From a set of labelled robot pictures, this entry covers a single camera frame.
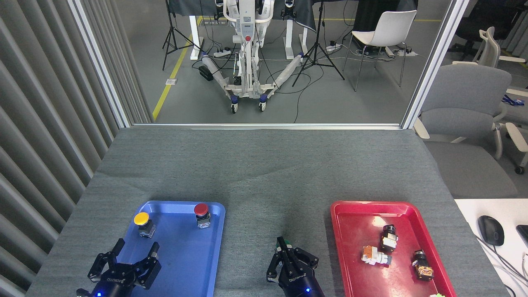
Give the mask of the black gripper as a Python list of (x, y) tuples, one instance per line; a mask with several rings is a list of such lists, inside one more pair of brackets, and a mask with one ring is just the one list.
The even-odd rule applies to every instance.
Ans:
[(266, 281), (279, 283), (287, 297), (324, 297), (315, 278), (318, 264), (318, 257), (301, 248), (293, 248), (280, 236), (266, 271)]
[(160, 244), (155, 241), (144, 259), (127, 268), (114, 268), (117, 256), (125, 245), (123, 238), (119, 238), (113, 249), (106, 253), (99, 253), (87, 274), (87, 278), (96, 285), (90, 293), (91, 297), (130, 297), (135, 286), (149, 289), (161, 269), (157, 258)]

